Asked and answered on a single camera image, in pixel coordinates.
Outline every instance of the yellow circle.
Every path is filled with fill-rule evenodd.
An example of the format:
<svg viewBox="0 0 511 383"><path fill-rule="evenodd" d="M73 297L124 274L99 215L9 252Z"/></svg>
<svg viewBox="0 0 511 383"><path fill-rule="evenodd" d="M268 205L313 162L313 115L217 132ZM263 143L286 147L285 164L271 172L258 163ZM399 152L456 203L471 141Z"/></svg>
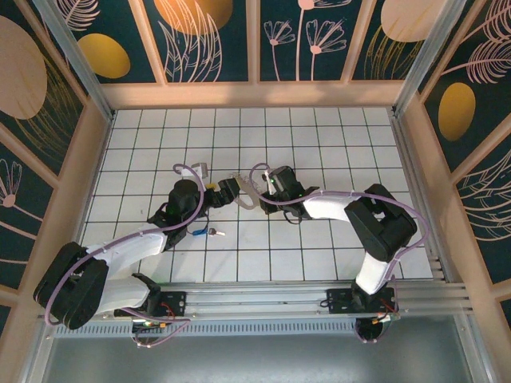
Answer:
<svg viewBox="0 0 511 383"><path fill-rule="evenodd" d="M129 57L117 41L104 34L87 34L78 40L95 74L107 78L123 77L129 72Z"/></svg>
<svg viewBox="0 0 511 383"><path fill-rule="evenodd" d="M0 110L29 119L38 114L48 86L45 58L32 37L0 16Z"/></svg>
<svg viewBox="0 0 511 383"><path fill-rule="evenodd" d="M430 34L446 0L385 0L382 29L394 41L422 41Z"/></svg>
<svg viewBox="0 0 511 383"><path fill-rule="evenodd" d="M154 0L154 5L161 17L183 34L207 34L208 29L200 30L203 15L205 20L209 14L217 29L225 26L232 15L232 0Z"/></svg>
<svg viewBox="0 0 511 383"><path fill-rule="evenodd" d="M444 92L438 108L440 133L449 141L459 140L472 123L476 97L472 89L455 82Z"/></svg>

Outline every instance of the line-drawn flower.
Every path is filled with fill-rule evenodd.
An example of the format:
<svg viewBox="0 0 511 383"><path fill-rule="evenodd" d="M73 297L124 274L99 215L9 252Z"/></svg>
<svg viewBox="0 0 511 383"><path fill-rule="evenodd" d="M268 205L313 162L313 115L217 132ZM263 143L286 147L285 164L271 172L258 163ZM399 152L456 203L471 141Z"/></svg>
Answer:
<svg viewBox="0 0 511 383"><path fill-rule="evenodd" d="M307 23L307 40L312 53L311 81L314 80L314 63L317 54L336 52L346 48L346 40L342 39L344 35L342 25L343 21L327 21L318 29L318 20Z"/></svg>
<svg viewBox="0 0 511 383"><path fill-rule="evenodd" d="M302 41L303 13L306 10L314 8L335 8L337 6L347 6L351 0L298 0L298 6L301 8L298 21L298 39L296 42L296 80L300 81L300 42Z"/></svg>
<svg viewBox="0 0 511 383"><path fill-rule="evenodd" d="M275 47L277 45L288 44L295 40L295 34L292 33L293 29L289 25L289 21L286 22L265 22L263 24L264 32L271 45L271 52L273 54L273 67L275 68L275 75L277 81L280 81L279 69L277 68L277 60L275 59Z"/></svg>
<svg viewBox="0 0 511 383"><path fill-rule="evenodd" d="M42 222L42 218L37 217L36 215L29 213L28 211L20 208L16 204L16 195L18 194L18 190L20 187L20 183L22 182L22 173L23 167L13 161L12 164L8 165L7 161L3 158L0 159L0 207L5 208L15 208L20 212L37 219ZM4 227L7 230L10 230L19 235L23 235L26 238L30 238L35 240L37 238L36 235L30 234L26 231L18 229L17 227L11 226L8 223L0 221L0 227ZM17 263L17 264L25 264L25 261L14 261L9 259L0 259L0 262L4 263Z"/></svg>

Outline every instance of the grid tile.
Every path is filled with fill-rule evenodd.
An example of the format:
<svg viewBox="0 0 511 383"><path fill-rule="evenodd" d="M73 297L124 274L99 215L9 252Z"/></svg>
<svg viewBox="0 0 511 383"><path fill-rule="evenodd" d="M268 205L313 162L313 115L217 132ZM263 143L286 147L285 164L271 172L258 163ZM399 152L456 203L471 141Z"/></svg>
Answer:
<svg viewBox="0 0 511 383"><path fill-rule="evenodd" d="M362 191L382 182L411 204L409 188L385 109L272 108L168 109L117 114L96 191L85 222L84 243L118 238L145 224L181 179L174 164L205 162L205 183L254 164L289 165L305 188ZM262 171L255 174L264 190ZM243 194L241 200L252 205ZM267 216L255 201L210 209L209 227L226 235L187 235L163 255L140 262L158 282L302 281L352 279L364 250L342 221L306 220L290 225L283 213ZM206 219L190 225L203 229ZM421 238L417 233L412 242ZM139 263L125 270L139 270ZM431 278L426 249L406 255L397 278Z"/></svg>

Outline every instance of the white tiled floor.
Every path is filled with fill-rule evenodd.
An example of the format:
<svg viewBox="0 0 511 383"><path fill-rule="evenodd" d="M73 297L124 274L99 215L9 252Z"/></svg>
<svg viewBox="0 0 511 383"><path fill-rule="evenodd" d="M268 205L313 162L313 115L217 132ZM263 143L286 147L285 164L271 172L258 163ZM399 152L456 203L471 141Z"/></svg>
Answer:
<svg viewBox="0 0 511 383"><path fill-rule="evenodd" d="M183 162L206 162L208 182L247 176L258 162L290 165L305 188L362 191L382 183L397 200L411 203L383 108L121 110L82 242L98 243L141 226L180 178L172 166ZM251 204L247 195L242 199ZM349 223L293 226L282 213L268 218L260 208L234 203L212 209L210 219L224 237L188 235L176 249L135 268L157 282L235 282L346 280L362 265L362 245ZM203 226L204 220L190 229ZM406 255L395 274L431 278L426 250Z"/></svg>

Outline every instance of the key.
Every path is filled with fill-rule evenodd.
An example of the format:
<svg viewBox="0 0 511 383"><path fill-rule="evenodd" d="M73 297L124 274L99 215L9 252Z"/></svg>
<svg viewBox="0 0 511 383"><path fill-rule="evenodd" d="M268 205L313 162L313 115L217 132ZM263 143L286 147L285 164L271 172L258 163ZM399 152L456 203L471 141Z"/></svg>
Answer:
<svg viewBox="0 0 511 383"><path fill-rule="evenodd" d="M208 234L212 237L213 235L225 235L222 231L217 231L216 229L209 229Z"/></svg>

